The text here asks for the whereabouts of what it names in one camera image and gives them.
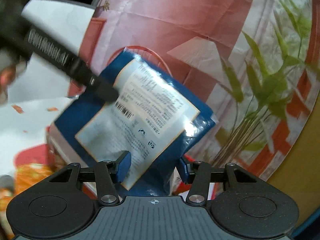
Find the person's left hand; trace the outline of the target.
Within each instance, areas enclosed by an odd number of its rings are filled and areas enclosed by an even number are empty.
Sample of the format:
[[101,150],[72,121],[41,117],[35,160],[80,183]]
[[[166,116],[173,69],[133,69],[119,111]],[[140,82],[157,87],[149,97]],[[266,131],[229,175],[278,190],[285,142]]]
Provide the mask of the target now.
[[27,61],[20,61],[1,70],[1,105],[8,100],[8,87],[26,70]]

